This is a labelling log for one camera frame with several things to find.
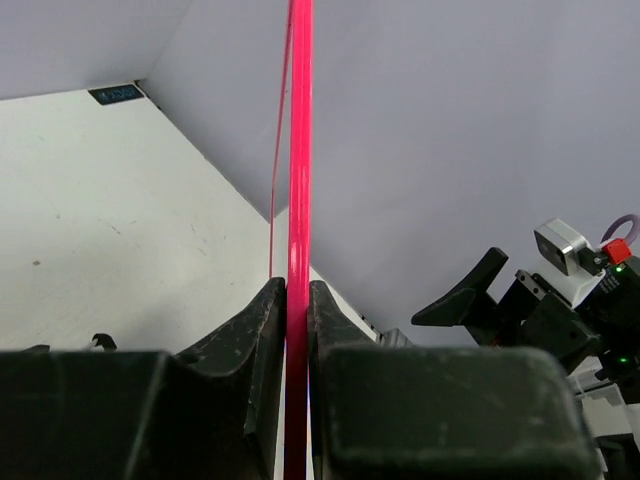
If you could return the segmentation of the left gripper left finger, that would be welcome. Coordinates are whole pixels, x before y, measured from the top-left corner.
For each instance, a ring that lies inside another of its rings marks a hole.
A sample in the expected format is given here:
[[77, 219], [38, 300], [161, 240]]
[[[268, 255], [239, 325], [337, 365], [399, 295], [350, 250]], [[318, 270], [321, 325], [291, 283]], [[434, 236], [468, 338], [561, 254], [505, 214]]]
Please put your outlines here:
[[176, 358], [195, 377], [180, 479], [274, 476], [286, 328], [286, 287], [268, 280], [249, 304]]

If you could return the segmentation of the pink framed whiteboard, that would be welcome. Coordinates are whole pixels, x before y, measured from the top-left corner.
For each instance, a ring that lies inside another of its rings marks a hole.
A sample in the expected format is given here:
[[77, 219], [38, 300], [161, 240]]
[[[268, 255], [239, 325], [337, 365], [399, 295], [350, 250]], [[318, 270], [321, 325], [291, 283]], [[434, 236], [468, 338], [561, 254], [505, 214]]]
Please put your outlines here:
[[290, 1], [285, 23], [271, 199], [276, 199], [285, 104], [290, 104], [289, 220], [284, 399], [285, 479], [307, 471], [308, 327], [311, 265], [314, 2]]

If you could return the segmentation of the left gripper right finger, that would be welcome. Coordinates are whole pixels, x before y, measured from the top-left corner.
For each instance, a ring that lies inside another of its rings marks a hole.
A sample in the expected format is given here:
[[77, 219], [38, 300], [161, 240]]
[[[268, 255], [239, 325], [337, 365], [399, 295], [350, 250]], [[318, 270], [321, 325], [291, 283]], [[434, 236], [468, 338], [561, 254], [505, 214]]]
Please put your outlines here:
[[313, 475], [323, 478], [323, 439], [321, 392], [321, 356], [329, 348], [350, 344], [375, 344], [366, 331], [353, 323], [340, 309], [329, 286], [313, 280], [309, 286], [310, 305], [307, 315], [310, 442]]

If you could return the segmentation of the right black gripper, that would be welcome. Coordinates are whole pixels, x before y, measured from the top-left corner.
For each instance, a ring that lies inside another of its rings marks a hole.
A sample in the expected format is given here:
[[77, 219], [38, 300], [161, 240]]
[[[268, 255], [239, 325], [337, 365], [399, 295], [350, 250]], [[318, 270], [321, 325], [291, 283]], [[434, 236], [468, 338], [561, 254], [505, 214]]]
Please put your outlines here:
[[414, 326], [463, 326], [474, 340], [530, 346], [553, 355], [567, 373], [588, 357], [599, 359], [595, 376], [621, 390], [639, 388], [639, 258], [610, 266], [604, 278], [572, 308], [538, 274], [524, 270], [499, 302], [488, 289], [508, 261], [491, 247], [447, 294], [411, 318]]

